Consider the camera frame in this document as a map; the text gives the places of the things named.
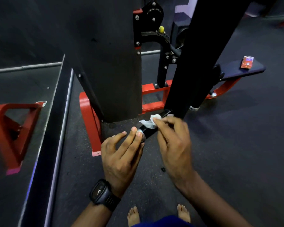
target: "blue shorts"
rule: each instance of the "blue shorts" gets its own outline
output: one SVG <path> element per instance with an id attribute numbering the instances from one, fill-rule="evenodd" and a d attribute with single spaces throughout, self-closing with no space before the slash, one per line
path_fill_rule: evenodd
<path id="1" fill-rule="evenodd" d="M 182 219 L 174 216 L 174 215 L 170 215 L 167 217 L 162 218 L 159 221 L 156 222 L 151 222 L 151 223 L 139 223 L 134 225 L 133 227 L 193 227 L 192 224 L 183 221 Z"/>

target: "yellow knob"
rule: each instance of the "yellow knob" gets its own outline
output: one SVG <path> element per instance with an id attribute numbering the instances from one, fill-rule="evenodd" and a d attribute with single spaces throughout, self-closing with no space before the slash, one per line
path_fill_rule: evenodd
<path id="1" fill-rule="evenodd" d="M 164 27 L 163 26 L 159 27 L 159 33 L 164 33 Z"/>

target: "white wipe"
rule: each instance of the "white wipe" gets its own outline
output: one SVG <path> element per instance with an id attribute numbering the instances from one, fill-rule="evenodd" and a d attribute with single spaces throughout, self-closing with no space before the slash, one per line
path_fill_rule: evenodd
<path id="1" fill-rule="evenodd" d="M 142 123 L 144 126 L 150 129 L 155 129 L 157 125 L 154 123 L 153 118 L 162 119 L 159 114 L 151 115 L 151 119 L 149 121 L 140 120 L 139 122 Z"/>

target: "toe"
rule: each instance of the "toe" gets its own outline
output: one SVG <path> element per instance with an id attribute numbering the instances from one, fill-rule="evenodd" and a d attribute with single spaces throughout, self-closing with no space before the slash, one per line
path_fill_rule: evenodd
<path id="1" fill-rule="evenodd" d="M 133 211 L 134 211 L 134 213 L 138 213 L 138 208 L 135 206 L 135 207 L 133 208 Z"/>

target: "watch face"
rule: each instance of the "watch face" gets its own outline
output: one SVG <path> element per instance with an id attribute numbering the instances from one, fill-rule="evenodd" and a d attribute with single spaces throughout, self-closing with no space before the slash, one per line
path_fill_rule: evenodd
<path id="1" fill-rule="evenodd" d="M 94 200 L 96 200 L 103 193 L 105 187 L 106 184 L 104 182 L 99 182 L 92 194 Z"/>

